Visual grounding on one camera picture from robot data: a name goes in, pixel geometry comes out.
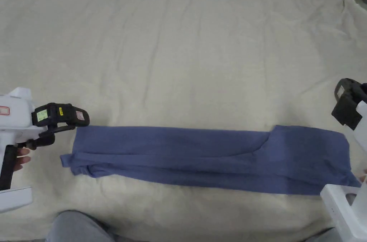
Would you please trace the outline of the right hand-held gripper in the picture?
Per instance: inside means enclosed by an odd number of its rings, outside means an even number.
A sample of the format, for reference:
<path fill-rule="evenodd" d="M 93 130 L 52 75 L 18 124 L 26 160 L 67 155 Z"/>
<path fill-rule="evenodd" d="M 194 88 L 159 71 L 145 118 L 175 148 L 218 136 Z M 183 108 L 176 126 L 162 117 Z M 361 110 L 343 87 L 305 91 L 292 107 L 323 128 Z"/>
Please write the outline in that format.
<path fill-rule="evenodd" d="M 321 198 L 341 239 L 367 238 L 367 184 L 360 188 L 327 184 Z"/>

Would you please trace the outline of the person's left hand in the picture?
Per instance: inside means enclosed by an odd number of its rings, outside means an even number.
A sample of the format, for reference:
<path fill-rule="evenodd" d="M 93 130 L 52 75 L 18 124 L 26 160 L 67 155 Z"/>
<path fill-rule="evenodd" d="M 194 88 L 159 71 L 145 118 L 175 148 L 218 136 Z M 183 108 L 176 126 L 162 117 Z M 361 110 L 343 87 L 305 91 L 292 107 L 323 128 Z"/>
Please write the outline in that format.
<path fill-rule="evenodd" d="M 17 156 L 14 166 L 14 171 L 19 171 L 23 168 L 23 165 L 31 161 L 31 157 L 29 156 L 30 149 L 28 148 L 18 148 Z"/>

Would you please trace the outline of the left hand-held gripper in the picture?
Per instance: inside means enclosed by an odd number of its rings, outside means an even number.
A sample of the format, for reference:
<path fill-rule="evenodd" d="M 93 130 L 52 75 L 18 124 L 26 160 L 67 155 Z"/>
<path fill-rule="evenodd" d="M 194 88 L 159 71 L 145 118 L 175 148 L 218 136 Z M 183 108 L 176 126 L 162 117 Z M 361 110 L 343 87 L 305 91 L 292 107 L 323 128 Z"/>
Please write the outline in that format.
<path fill-rule="evenodd" d="M 0 96 L 0 212 L 5 213 L 32 203 L 32 188 L 11 188 L 18 148 L 50 146 L 55 134 L 86 127 L 86 110 L 70 103 L 48 103 L 35 108 L 31 90 L 17 87 Z"/>

